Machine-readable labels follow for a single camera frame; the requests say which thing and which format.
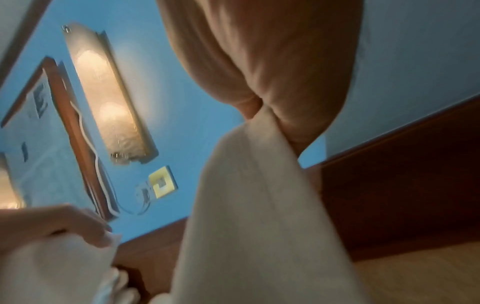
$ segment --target white ceiling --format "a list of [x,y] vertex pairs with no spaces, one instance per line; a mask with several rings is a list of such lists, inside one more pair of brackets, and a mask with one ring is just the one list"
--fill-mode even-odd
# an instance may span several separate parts
[[32,0],[0,0],[0,60],[4,57]]

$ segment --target white towel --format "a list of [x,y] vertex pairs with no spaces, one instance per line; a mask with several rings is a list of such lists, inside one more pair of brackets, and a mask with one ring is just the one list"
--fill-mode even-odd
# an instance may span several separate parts
[[203,169],[172,302],[370,302],[265,106],[224,136]]
[[120,242],[95,248],[73,234],[44,238],[0,257],[1,304],[90,304]]

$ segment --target blue wall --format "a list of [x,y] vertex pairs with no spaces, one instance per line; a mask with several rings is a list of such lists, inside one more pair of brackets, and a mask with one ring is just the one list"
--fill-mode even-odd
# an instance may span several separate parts
[[[159,151],[148,164],[114,166],[109,161],[64,41],[61,26],[74,21],[106,31],[134,107]],[[123,207],[140,210],[135,185],[158,168],[169,165],[176,179],[178,191],[154,202],[142,216],[116,219],[111,223],[114,231],[126,241],[187,216],[201,168],[215,143],[243,119],[234,108],[204,93],[183,70],[170,48],[155,1],[54,0],[0,90],[0,116],[44,56],[64,62],[93,144]],[[325,142],[320,138],[300,162],[306,166],[324,158]]]

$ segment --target wooden frame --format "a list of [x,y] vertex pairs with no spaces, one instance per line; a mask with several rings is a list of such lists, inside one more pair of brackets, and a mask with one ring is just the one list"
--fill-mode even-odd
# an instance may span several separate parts
[[87,193],[90,193],[89,188],[91,189],[96,202],[98,202],[98,211],[100,215],[106,220],[111,220],[113,219],[113,216],[108,209],[107,200],[104,192],[102,191],[95,170],[95,157],[88,147],[87,142],[83,138],[82,131],[80,130],[78,114],[70,105],[68,92],[64,86],[62,76],[54,59],[45,57],[42,60],[13,103],[12,107],[2,119],[0,126],[3,128],[19,111],[26,100],[28,92],[33,88],[35,83],[37,83],[43,73],[43,70],[45,70],[48,77],[53,103],[55,104],[58,115],[60,116],[69,135],[70,144],[78,162],[78,166],[83,177],[83,182],[85,183],[85,190]]
[[[480,97],[308,168],[353,261],[480,240]],[[122,244],[142,299],[168,292],[187,219]]]

